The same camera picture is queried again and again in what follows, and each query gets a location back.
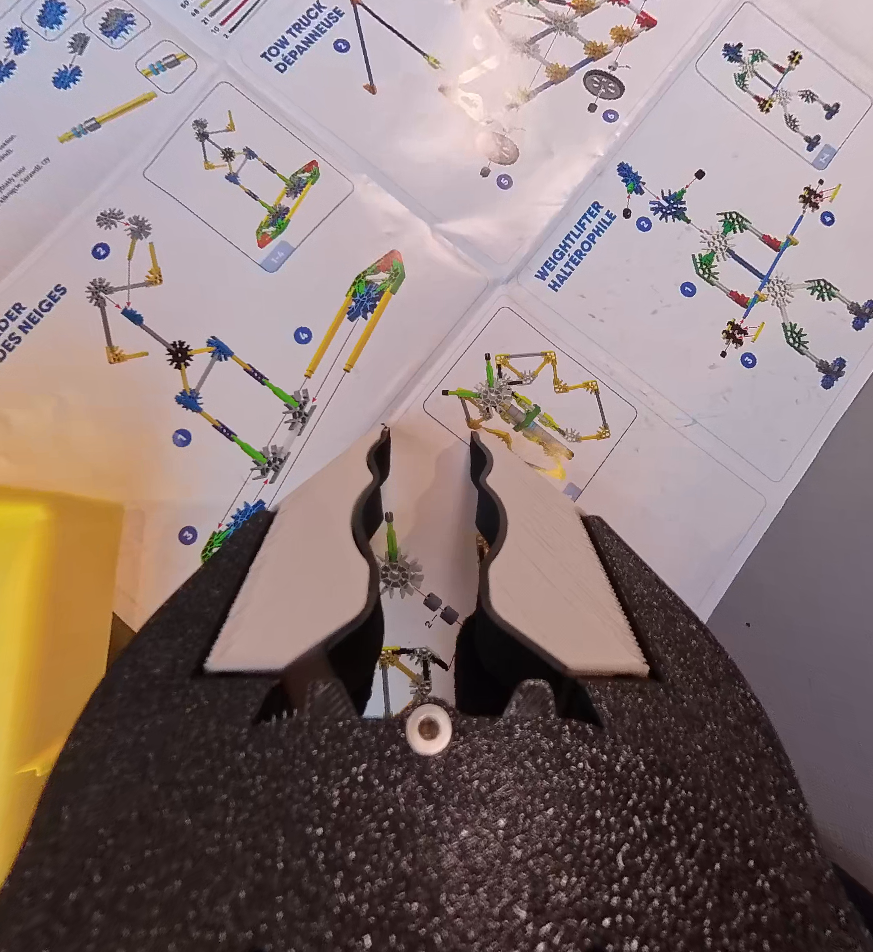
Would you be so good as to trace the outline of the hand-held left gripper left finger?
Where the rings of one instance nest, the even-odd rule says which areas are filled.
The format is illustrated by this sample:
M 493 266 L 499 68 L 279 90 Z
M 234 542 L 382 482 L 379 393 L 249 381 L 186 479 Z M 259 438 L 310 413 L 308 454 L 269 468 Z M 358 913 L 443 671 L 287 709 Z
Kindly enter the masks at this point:
M 364 714 L 383 646 L 370 542 L 391 448 L 381 425 L 278 504 L 205 672 L 276 674 L 295 708 L 312 681 L 335 677 Z

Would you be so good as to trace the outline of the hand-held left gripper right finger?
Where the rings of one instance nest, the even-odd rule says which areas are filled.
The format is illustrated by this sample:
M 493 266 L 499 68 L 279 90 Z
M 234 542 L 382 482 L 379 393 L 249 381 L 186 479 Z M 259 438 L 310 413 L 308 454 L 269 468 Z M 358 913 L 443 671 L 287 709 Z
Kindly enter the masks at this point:
M 597 718 L 583 679 L 649 665 L 582 513 L 514 452 L 474 434 L 476 528 L 488 550 L 455 654 L 455 706 L 499 716 L 519 684 L 548 684 L 562 718 Z

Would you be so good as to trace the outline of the grey desk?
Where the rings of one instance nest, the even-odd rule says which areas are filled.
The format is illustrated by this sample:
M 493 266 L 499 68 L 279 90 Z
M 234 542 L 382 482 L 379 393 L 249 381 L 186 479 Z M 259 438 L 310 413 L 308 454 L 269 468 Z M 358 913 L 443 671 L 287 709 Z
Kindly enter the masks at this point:
M 828 852 L 873 892 L 873 373 L 708 626 L 772 720 Z

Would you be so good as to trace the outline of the yellow plastic tray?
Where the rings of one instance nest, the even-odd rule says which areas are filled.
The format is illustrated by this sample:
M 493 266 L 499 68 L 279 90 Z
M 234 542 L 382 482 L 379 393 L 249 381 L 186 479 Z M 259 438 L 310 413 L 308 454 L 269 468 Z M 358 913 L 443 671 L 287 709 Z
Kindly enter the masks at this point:
M 0 812 L 105 672 L 122 523 L 118 504 L 0 486 Z

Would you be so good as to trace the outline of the white printed instruction sheet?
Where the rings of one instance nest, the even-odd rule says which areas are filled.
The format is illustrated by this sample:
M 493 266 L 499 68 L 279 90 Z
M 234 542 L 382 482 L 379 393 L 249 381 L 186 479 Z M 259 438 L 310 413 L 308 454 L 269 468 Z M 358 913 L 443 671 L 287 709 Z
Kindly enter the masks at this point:
M 122 506 L 111 626 L 381 425 L 372 687 L 474 434 L 706 617 L 872 370 L 873 2 L 0 2 L 0 486 Z

